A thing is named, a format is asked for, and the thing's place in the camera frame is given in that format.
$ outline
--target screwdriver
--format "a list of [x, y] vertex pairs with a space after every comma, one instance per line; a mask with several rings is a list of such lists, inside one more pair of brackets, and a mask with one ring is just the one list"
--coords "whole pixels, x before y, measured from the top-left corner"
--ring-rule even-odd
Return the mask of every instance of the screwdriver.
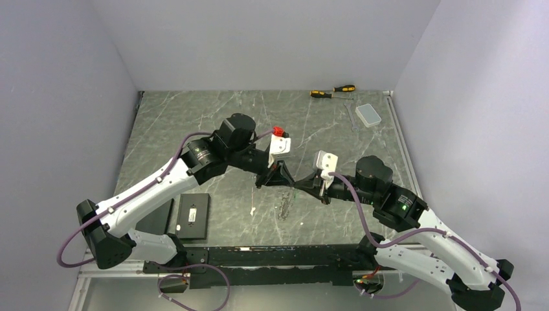
[[309, 93], [309, 95], [311, 95], [311, 97], [314, 97], [314, 98], [341, 98], [341, 99], [353, 99], [353, 98], [350, 98], [350, 97], [333, 96], [333, 94], [325, 93], [325, 92], [323, 92], [323, 91], [317, 91], [317, 90], [311, 91], [311, 92]]
[[355, 90], [355, 86], [352, 84], [347, 84], [346, 86], [340, 86], [333, 88], [334, 92], [352, 92]]

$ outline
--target yellow screwdriver handle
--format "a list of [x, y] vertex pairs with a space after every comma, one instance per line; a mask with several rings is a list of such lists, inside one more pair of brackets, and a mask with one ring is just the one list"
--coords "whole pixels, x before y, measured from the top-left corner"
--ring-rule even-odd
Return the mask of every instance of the yellow screwdriver handle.
[[323, 91], [317, 91], [317, 90], [311, 91], [309, 95], [311, 95], [311, 97], [314, 97], [314, 98], [331, 98], [332, 96], [329, 93], [325, 93]]
[[352, 84], [348, 84], [346, 86], [340, 86], [340, 87], [335, 87], [333, 88], [333, 91], [334, 92], [352, 92], [354, 91], [356, 88], [354, 85]]

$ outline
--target small plastic box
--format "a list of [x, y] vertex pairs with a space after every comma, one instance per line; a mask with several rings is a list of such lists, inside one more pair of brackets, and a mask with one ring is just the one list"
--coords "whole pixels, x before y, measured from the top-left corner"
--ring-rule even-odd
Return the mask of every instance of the small plastic box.
[[357, 106], [355, 111], [367, 128], [378, 125], [381, 122], [381, 117], [370, 104]]

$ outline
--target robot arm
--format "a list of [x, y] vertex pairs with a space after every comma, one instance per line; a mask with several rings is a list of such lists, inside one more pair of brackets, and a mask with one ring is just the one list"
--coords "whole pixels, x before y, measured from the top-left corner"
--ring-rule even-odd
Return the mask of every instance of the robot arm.
[[290, 138], [283, 131], [275, 134], [266, 150], [258, 150], [255, 122], [246, 115], [234, 114], [209, 137], [189, 142], [178, 153], [179, 156], [127, 191], [98, 204], [89, 200], [82, 202], [77, 207], [81, 224], [104, 214], [82, 231], [98, 267], [110, 268], [128, 258], [172, 267], [184, 266], [186, 251], [177, 237], [136, 231], [135, 224], [165, 201], [223, 174], [230, 165], [256, 174], [258, 188], [263, 185], [294, 187], [325, 204], [329, 204], [332, 198], [352, 201], [354, 192], [360, 203], [374, 207], [374, 217], [397, 232], [425, 228], [444, 232], [442, 235], [424, 231], [416, 235], [417, 241], [437, 258], [407, 250], [375, 234], [377, 245], [364, 237], [357, 251], [379, 265], [430, 282], [451, 294], [454, 301], [466, 310], [476, 310], [468, 303], [481, 303], [479, 299], [496, 306], [482, 310], [499, 307], [503, 291], [492, 271], [507, 280], [513, 266], [506, 260], [496, 261], [467, 244], [489, 268], [481, 265], [468, 250], [449, 238], [458, 236], [421, 198], [392, 183], [392, 170], [380, 159], [368, 156], [358, 160], [355, 176], [345, 176], [352, 189], [343, 180], [333, 178], [337, 156], [326, 152], [319, 152], [315, 157], [314, 173], [294, 181], [284, 161], [277, 160], [279, 155], [289, 152]]

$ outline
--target black box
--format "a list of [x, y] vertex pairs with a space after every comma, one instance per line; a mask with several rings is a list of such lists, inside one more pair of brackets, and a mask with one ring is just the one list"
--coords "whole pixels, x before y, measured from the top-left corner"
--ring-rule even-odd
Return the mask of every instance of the black box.
[[210, 195], [184, 193], [179, 198], [175, 235], [182, 240], [205, 240], [208, 231]]
[[135, 225], [135, 230], [152, 233], [154, 235], [165, 234], [168, 229], [168, 222], [170, 221], [173, 206], [174, 199], [162, 204], [142, 220], [139, 220]]

